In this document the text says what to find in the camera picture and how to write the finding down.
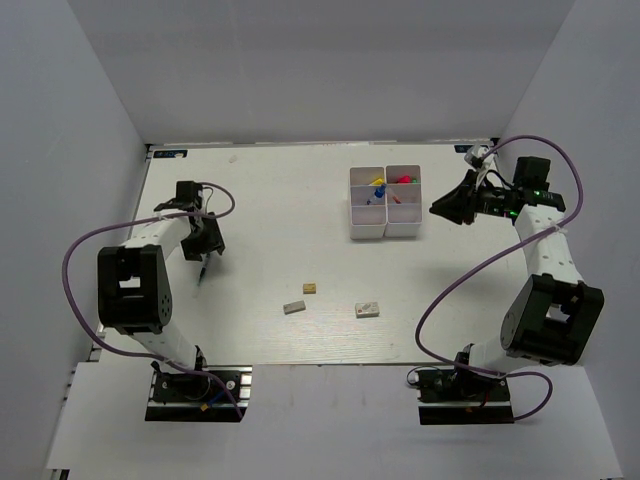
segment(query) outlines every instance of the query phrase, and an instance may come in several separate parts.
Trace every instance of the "white storage bin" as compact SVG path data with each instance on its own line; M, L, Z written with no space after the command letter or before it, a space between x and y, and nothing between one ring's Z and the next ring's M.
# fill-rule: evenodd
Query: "white storage bin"
M385 198L375 205L367 205L367 199L377 188L369 184L379 178L384 180L383 167L353 167L349 172L349 232L354 240L384 235L387 226Z
M417 183L398 183L408 175ZM389 165L386 170L388 187L402 202L396 204L387 195L387 228L385 237L415 237L422 225L422 184L419 165Z

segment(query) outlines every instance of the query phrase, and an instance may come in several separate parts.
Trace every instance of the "eraser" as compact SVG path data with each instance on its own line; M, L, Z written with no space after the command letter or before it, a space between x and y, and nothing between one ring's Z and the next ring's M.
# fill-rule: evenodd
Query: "eraser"
M301 312L307 309L307 306L304 304L304 301L300 300L299 302L287 303L282 306L285 315L289 315L290 313Z
M380 315L378 302L356 303L356 317L367 318Z

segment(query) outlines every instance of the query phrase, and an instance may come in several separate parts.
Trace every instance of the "wall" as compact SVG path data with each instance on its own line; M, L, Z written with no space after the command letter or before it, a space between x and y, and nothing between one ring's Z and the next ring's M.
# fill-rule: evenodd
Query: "wall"
M499 135L574 0L70 0L147 143Z
M578 0L504 132L555 140L581 173L584 210L569 241L585 280L602 288L606 298L583 358L630 479L640 478L638 18L640 3L634 0ZM548 149L524 142L505 150L501 166L508 173L519 154L549 155ZM553 166L551 183L573 208L575 186L561 160Z
M0 478L32 480L90 348L62 293L62 256L81 233L131 218L145 149L64 0L4 1L0 25ZM72 261L87 312L96 249L121 236Z

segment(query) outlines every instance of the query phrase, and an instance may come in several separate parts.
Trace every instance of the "tabletop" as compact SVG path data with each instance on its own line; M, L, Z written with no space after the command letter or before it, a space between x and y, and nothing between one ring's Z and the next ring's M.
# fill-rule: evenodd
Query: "tabletop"
M237 207L219 220L226 250L201 265L180 248L167 260L172 321L210 364L420 363L416 323L429 303L466 271L518 241L511 223L480 216L458 226L428 213L455 188L467 164L453 145L256 145L190 148L184 158L150 160L137 218L175 193L178 180L229 189ZM417 238L349 237L348 179L353 166L420 165L423 224ZM216 192L209 210L228 208ZM516 252L451 294L427 320L426 345L453 357L494 336L526 281ZM303 283L316 283L303 295ZM306 310L282 306L304 300ZM375 301L380 316L357 319L356 303ZM110 331L110 343L140 350ZM105 355L101 361L118 361Z

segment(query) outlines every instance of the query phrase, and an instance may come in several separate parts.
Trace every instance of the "divided organizer box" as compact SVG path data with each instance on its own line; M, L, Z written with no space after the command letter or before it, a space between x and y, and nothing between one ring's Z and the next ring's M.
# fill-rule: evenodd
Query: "divided organizer box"
M396 183L408 175L417 183ZM382 178L402 202L390 195L367 205L375 192L370 185ZM385 237L415 237L422 224L422 184L419 165L353 167L349 171L350 236L354 240Z

